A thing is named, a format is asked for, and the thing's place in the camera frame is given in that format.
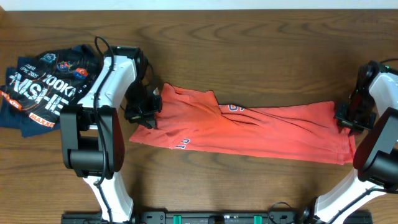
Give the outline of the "orange red t-shirt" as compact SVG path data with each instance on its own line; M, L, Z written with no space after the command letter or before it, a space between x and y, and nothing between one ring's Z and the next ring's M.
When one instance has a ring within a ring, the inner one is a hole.
M356 143L337 125L332 101L278 108L221 105L212 91L166 83L157 128L139 126L131 142L169 149L352 163Z

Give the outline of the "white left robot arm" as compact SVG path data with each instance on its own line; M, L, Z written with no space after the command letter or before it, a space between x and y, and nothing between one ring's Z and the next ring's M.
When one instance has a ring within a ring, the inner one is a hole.
M103 54L103 68L90 91L76 105L60 112L63 163L92 189L101 211L64 214L62 223L134 223L134 202L120 170L125 145L118 117L155 129L162 109L159 90L143 82L148 59L139 47L112 46Z

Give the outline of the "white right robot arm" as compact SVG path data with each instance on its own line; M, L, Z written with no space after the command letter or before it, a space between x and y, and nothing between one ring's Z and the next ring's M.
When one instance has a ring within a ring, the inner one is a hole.
M350 173L317 197L297 223L372 223L371 213L360 207L397 194L397 69L386 60L361 66L349 102L339 105L335 118L352 134L368 133L354 153Z

